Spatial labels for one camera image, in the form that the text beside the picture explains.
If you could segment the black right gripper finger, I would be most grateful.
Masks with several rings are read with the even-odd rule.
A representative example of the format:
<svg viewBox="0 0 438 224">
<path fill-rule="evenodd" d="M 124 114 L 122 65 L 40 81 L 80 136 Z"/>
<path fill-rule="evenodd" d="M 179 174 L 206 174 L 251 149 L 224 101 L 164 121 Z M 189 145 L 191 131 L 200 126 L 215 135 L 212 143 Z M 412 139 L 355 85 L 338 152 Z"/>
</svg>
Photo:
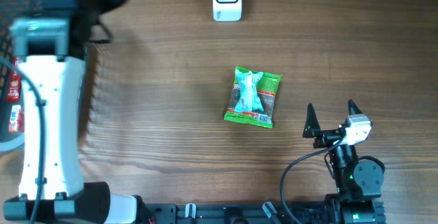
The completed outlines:
<svg viewBox="0 0 438 224">
<path fill-rule="evenodd" d="M 314 107 L 312 103 L 309 103 L 307 106 L 307 119 L 305 121 L 305 126 L 303 129 L 302 137 L 303 138 L 316 138 L 321 136 L 322 131 L 320 128 L 320 124 L 318 122 L 318 118 L 316 116 Z"/>
<path fill-rule="evenodd" d="M 348 112 L 349 115 L 363 114 L 352 99 L 348 101 Z"/>
</svg>

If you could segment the green snack bag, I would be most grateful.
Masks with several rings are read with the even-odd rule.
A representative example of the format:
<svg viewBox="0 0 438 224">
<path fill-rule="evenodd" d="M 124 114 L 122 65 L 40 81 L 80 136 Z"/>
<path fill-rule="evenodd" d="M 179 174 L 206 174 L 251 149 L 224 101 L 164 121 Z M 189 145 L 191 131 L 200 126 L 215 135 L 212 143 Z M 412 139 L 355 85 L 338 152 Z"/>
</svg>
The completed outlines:
<svg viewBox="0 0 438 224">
<path fill-rule="evenodd" d="M 243 73 L 252 71 L 239 66 L 237 66 L 235 70 L 239 70 Z M 272 115 L 274 102 L 281 78 L 282 75 L 263 72 L 263 77 L 257 84 L 257 94 L 261 100 L 263 111 L 256 110 L 252 112 L 236 112 L 235 106 L 240 98 L 240 88 L 234 75 L 233 89 L 231 92 L 229 106 L 224 114 L 224 120 L 235 123 L 256 125 L 269 129 L 273 128 Z"/>
</svg>

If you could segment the light teal tissue packet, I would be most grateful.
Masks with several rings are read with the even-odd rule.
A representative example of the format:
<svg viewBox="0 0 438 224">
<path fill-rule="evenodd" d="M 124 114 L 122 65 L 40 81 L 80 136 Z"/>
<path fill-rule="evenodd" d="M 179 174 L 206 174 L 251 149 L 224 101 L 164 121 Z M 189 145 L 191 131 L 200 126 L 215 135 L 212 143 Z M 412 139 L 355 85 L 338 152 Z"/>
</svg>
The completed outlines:
<svg viewBox="0 0 438 224">
<path fill-rule="evenodd" d="M 263 77 L 263 72 L 241 72 L 235 70 L 235 77 L 240 88 L 240 98 L 235 106 L 236 112 L 263 111 L 261 100 L 257 94 L 257 84 Z"/>
</svg>

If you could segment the red chocolate bar wrapper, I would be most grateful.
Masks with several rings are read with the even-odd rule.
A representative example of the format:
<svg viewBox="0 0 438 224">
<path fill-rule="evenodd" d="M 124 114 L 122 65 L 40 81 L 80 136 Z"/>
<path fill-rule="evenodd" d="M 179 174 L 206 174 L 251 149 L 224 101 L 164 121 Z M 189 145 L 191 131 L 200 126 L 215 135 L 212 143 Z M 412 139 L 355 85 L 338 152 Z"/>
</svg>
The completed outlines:
<svg viewBox="0 0 438 224">
<path fill-rule="evenodd" d="M 21 95 L 21 76 L 16 71 L 11 70 L 10 83 L 9 83 L 6 100 L 9 103 L 19 102 L 20 95 Z"/>
</svg>

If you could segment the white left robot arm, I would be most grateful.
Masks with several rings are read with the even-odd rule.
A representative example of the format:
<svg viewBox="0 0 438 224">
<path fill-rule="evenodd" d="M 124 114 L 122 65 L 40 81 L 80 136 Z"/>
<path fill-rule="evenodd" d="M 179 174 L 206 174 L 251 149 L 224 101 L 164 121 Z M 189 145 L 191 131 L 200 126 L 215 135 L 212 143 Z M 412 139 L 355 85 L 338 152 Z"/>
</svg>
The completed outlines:
<svg viewBox="0 0 438 224">
<path fill-rule="evenodd" d="M 24 165 L 7 221 L 145 223 L 153 213 L 137 195 L 85 182 L 78 158 L 79 116 L 92 28 L 126 0 L 36 0 L 10 26 L 24 99 Z"/>
</svg>

